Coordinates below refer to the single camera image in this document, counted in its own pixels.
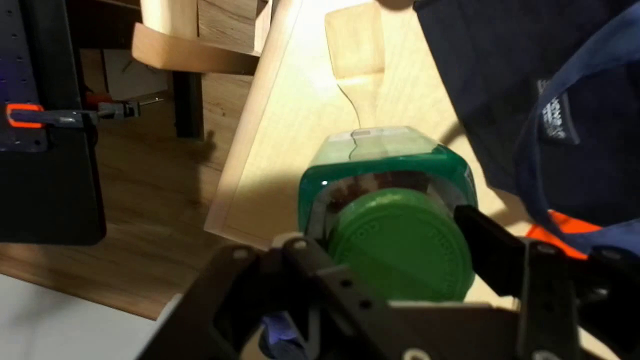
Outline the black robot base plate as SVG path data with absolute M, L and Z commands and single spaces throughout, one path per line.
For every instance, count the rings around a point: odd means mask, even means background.
M 97 125 L 17 129 L 8 101 L 86 109 L 66 0 L 0 0 L 0 240 L 98 244 L 107 220 Z

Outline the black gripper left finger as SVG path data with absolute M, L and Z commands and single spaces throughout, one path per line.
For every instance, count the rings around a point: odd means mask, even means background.
M 292 268 L 345 312 L 388 309 L 388 302 L 374 293 L 348 263 L 334 261 L 319 241 L 301 231 L 276 235 L 272 247 L 283 249 Z

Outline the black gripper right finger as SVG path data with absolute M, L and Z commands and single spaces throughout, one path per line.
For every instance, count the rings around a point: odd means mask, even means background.
M 524 241 L 474 205 L 459 205 L 455 222 L 469 244 L 474 271 L 498 295 L 519 297 L 524 279 Z

